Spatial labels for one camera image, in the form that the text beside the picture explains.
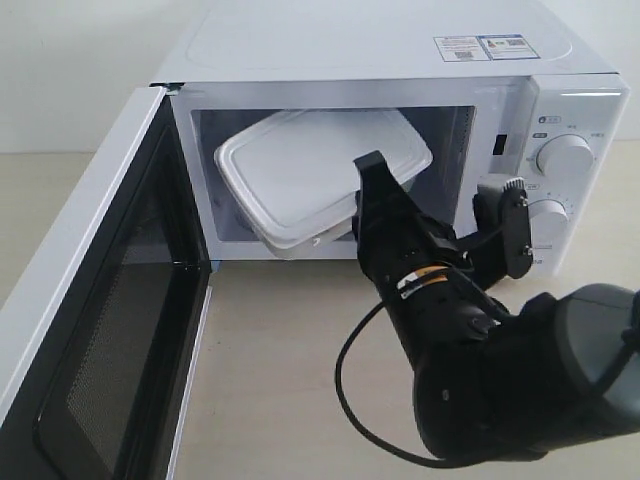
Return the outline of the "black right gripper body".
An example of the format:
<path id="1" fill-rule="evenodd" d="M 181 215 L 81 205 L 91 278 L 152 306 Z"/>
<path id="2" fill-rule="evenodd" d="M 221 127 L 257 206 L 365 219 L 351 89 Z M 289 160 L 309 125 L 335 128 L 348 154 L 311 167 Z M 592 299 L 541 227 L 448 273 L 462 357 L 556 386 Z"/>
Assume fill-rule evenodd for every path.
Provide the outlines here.
<path id="1" fill-rule="evenodd" d="M 358 250 L 362 273 L 379 303 L 357 331 L 381 310 L 389 317 L 410 368 L 418 370 L 435 350 L 456 349 L 488 338 L 505 319 L 505 309 L 475 281 L 474 263 L 459 249 L 453 230 L 421 214 L 424 244 L 382 244 Z"/>

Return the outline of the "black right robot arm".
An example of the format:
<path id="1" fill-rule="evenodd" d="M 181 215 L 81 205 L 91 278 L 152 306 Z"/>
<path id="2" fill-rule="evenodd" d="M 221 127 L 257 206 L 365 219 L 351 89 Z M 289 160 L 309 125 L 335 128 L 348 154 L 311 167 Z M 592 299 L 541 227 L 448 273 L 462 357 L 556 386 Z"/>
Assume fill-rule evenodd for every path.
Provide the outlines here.
<path id="1" fill-rule="evenodd" d="M 374 151 L 360 177 L 357 259 L 409 362 L 412 407 L 433 469 L 527 462 L 639 429 L 639 295 L 611 284 L 557 298 L 541 293 L 518 313 L 489 293 L 533 264 L 530 203 L 521 178 L 492 174 L 473 198 L 477 229 L 458 237 L 426 213 Z"/>

